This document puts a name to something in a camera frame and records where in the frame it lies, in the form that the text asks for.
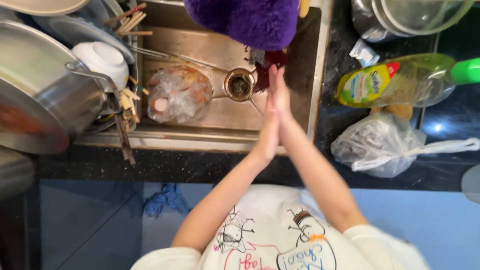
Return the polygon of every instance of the plastic bag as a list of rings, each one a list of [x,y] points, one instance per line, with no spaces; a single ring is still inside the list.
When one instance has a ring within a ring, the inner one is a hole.
[[[390,113],[375,113],[350,126],[331,145],[335,159],[352,171],[390,178],[410,167],[419,154],[477,151],[480,140],[428,144],[426,135]]]
[[[201,119],[207,114],[213,95],[208,78],[188,66],[157,72],[147,82],[147,89],[148,116],[159,123]]]

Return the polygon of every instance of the kitchen sink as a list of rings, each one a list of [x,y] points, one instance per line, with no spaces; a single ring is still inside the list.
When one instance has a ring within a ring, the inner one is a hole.
[[[250,76],[257,80],[255,66],[248,63],[249,49],[227,36],[195,24],[187,15],[183,2],[149,0],[143,10],[144,31],[152,36],[139,40],[139,47],[172,55],[169,59],[139,55],[139,83],[146,82],[156,71],[174,65],[188,65],[207,76],[214,94],[208,114],[188,124],[157,123],[148,118],[147,96],[142,97],[141,122],[129,134],[133,148],[248,151],[258,137],[266,101],[266,91],[251,97],[232,96],[229,80]],[[313,140],[320,98],[327,43],[331,0],[313,0],[306,18],[299,19],[297,33],[285,49],[285,81],[290,88],[293,116]],[[77,139],[77,144],[120,146],[116,128]],[[284,154],[284,147],[277,148]]]

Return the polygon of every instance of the small packet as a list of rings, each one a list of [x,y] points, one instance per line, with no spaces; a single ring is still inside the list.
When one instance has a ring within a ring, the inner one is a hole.
[[[351,57],[356,58],[362,67],[368,67],[378,62],[380,56],[370,48],[363,39],[359,38],[352,51],[349,53]]]

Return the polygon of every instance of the sunlight dish soap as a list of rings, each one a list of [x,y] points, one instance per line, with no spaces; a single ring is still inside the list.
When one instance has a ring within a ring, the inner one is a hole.
[[[441,53],[404,56],[348,73],[336,99],[356,108],[410,104],[426,107],[447,98],[456,85],[480,82],[480,58],[457,62]]]

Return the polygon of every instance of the purple fluffy cloth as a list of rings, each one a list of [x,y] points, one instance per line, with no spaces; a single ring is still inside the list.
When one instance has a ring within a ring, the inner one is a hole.
[[[290,44],[298,6],[298,0],[185,0],[185,9],[196,23],[263,50]]]

